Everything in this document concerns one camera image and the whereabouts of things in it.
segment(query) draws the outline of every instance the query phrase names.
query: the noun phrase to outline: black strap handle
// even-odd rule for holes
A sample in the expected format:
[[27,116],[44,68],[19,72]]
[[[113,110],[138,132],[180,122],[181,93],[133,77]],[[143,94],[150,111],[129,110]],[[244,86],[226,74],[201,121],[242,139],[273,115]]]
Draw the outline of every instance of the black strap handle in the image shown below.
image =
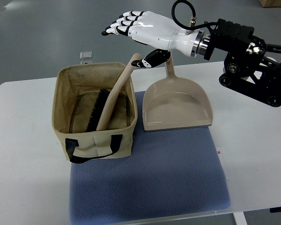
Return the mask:
[[75,151],[75,147],[79,146],[78,140],[76,139],[70,139],[70,138],[66,138],[66,151],[67,154],[70,158],[70,162],[72,163],[85,163],[91,159],[95,159],[95,158],[104,158],[107,156],[111,156],[115,153],[118,152],[118,150],[120,149],[121,146],[121,142],[123,139],[123,135],[112,135],[111,136],[111,154],[105,155],[105,156],[97,156],[97,157],[79,157],[79,156],[74,156],[74,151]]

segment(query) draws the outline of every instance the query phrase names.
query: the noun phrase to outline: cardboard box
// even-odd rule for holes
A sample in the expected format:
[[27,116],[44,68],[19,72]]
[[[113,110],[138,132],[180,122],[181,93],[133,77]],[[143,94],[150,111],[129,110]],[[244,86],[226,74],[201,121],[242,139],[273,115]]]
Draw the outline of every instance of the cardboard box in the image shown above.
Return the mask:
[[281,0],[259,0],[262,7],[281,7]]

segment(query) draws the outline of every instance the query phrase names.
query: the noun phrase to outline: dustpan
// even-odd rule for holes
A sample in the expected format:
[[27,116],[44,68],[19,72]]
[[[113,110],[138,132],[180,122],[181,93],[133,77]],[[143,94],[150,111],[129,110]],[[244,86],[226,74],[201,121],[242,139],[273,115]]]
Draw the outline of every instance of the dustpan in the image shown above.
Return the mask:
[[172,56],[166,78],[145,92],[142,118],[146,131],[210,126],[213,111],[207,94],[196,82],[175,75]]

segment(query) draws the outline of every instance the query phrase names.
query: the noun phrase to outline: beige fabric basket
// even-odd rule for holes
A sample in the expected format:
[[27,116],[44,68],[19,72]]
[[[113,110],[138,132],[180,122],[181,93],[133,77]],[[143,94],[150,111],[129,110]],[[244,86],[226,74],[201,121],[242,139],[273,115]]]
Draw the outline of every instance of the beige fabric basket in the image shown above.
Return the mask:
[[62,69],[56,80],[52,127],[67,160],[131,155],[137,105],[131,78],[122,88],[107,130],[86,132],[100,89],[111,90],[125,68],[122,63],[93,63]]

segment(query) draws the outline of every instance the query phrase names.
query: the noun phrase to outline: blue mat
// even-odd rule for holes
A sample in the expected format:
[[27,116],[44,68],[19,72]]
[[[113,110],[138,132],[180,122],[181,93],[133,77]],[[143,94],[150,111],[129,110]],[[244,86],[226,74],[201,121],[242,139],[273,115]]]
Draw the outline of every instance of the blue mat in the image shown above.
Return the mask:
[[225,175],[208,127],[145,132],[138,121],[132,155],[72,164],[72,224],[111,224],[230,206]]

